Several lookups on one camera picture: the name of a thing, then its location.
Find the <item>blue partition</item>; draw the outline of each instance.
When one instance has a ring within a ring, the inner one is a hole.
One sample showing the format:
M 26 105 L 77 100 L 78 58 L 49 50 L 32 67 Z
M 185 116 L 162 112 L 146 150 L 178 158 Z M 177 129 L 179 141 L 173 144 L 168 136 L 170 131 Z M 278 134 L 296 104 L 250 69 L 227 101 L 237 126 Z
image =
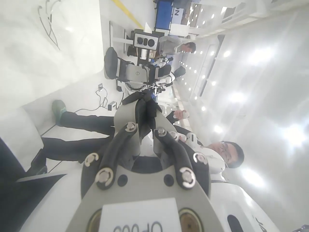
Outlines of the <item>blue partition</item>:
M 155 28 L 158 29 L 170 29 L 170 22 L 172 20 L 173 6 L 171 1 L 159 1 L 157 5 L 157 16 L 155 22 Z

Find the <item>short black hair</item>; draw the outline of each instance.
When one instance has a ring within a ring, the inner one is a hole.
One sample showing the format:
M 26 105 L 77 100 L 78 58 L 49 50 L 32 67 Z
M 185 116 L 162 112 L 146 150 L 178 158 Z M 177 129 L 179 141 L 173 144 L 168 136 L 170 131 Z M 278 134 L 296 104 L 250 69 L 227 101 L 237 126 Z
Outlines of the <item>short black hair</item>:
M 235 162 L 233 162 L 231 164 L 228 164 L 228 167 L 229 168 L 237 168 L 237 167 L 239 167 L 243 163 L 243 161 L 245 159 L 245 154 L 244 154 L 243 149 L 237 143 L 226 142 L 226 141 L 224 141 L 224 142 L 227 143 L 227 144 L 233 145 L 235 147 L 235 149 L 236 149 L 237 156 L 238 156 L 237 161 L 235 161 Z
M 188 42 L 186 43 L 186 46 L 188 46 L 192 50 L 191 52 L 196 51 L 196 45 L 194 42 Z

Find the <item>glasses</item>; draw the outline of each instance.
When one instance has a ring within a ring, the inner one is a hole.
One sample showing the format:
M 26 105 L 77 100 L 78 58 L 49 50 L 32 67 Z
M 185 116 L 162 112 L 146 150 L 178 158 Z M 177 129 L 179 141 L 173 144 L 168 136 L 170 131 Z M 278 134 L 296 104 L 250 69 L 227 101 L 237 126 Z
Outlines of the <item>glasses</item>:
M 231 156 L 230 151 L 229 151 L 229 147 L 228 147 L 227 143 L 224 142 L 224 141 L 222 141 L 220 143 L 221 143 L 220 149 L 222 150 L 221 151 L 222 158 L 224 159 L 224 161 L 226 163 L 228 163 L 232 159 L 232 156 Z

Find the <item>man in gray shirt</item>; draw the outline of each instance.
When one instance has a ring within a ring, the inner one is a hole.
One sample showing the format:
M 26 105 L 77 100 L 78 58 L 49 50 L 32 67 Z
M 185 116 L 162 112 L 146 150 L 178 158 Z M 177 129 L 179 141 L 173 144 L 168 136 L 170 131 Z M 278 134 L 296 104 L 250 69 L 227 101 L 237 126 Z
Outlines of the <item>man in gray shirt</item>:
M 193 53 L 195 50 L 196 46 L 194 42 L 182 43 L 178 37 L 163 36 L 159 38 L 156 57 L 174 55 L 181 51 Z

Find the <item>electrical outlet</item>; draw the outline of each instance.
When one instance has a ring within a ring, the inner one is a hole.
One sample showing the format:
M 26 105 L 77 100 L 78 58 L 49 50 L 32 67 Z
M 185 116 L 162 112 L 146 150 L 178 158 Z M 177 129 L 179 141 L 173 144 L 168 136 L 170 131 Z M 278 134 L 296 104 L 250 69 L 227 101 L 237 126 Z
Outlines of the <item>electrical outlet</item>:
M 98 85 L 98 91 L 100 92 L 102 89 L 103 89 L 103 83 L 100 83 L 100 84 Z

